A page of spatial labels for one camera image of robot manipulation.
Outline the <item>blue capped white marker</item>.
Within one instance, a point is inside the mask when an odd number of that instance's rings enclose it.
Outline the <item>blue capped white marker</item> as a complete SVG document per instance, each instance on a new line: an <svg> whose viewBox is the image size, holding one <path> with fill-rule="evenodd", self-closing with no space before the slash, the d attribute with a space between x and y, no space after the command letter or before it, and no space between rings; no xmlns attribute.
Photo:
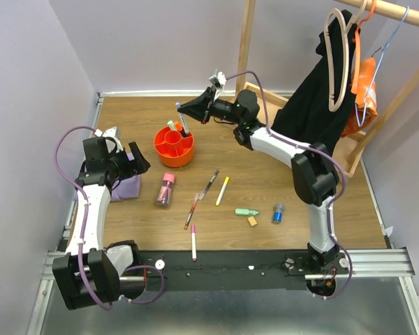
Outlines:
<svg viewBox="0 0 419 335"><path fill-rule="evenodd" d="M176 106L177 112L178 112L178 109L181 107L181 104L178 103L178 102L176 102L175 103L175 106ZM189 128L187 126L187 123L186 123L186 119L184 117L184 114L182 114L180 112L178 114L179 114L180 123L182 125L183 130L184 130L184 133L186 134L186 136L188 136L189 135Z"/></svg>

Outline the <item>mint green highlighter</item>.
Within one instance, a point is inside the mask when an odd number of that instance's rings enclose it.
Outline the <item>mint green highlighter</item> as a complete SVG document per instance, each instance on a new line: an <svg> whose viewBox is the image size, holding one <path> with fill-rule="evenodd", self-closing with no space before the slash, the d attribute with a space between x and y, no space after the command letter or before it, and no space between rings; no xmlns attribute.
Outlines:
<svg viewBox="0 0 419 335"><path fill-rule="evenodd" d="M178 131L178 129L177 129L176 125L175 125L175 122L173 122L172 120L168 121L167 122L167 125L168 125L168 127L169 127L170 130L172 130L172 131Z"/></svg>

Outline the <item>red pen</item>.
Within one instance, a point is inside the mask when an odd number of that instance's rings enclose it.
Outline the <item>red pen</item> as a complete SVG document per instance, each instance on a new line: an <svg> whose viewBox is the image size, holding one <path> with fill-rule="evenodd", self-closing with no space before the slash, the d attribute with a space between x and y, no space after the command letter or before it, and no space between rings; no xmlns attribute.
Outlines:
<svg viewBox="0 0 419 335"><path fill-rule="evenodd" d="M200 194L199 193L196 193L196 195L195 195L195 197L193 199L193 204L192 204L191 209L189 211L189 214L188 214L188 216L186 218L186 223L184 224L184 230L187 230L188 227L189 227L189 224L191 222L191 218L192 218L193 213L195 211L195 208L196 208L196 205L198 203L199 197L200 197Z"/></svg>

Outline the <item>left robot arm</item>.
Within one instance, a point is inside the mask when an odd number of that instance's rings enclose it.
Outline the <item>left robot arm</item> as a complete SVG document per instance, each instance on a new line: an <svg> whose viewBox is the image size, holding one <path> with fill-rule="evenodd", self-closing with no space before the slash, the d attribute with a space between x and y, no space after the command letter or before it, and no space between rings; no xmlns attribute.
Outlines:
<svg viewBox="0 0 419 335"><path fill-rule="evenodd" d="M91 137L83 142L84 168L73 182L78 211L73 236L64 256L54 260L52 273L69 310L93 305L108 309L119 298L122 274L140 270L141 259L133 240L103 244L105 215L114 184L150 168L135 142L126 151L114 136Z"/></svg>

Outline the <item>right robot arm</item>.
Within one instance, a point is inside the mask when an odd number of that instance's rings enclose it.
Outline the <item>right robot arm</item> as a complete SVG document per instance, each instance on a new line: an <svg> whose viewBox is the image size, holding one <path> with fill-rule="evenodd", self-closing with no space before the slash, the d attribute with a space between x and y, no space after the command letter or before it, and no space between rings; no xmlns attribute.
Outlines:
<svg viewBox="0 0 419 335"><path fill-rule="evenodd" d="M248 89L239 92L233 103L215 96L216 89L208 87L188 103L177 103L177 111L203 124L212 117L235 124L233 134L241 146L267 154L291 168L295 192L309 213L307 269L317 274L325 272L339 254L332 210L339 177L324 144L282 141L271 134L258 119L260 105L256 94Z"/></svg>

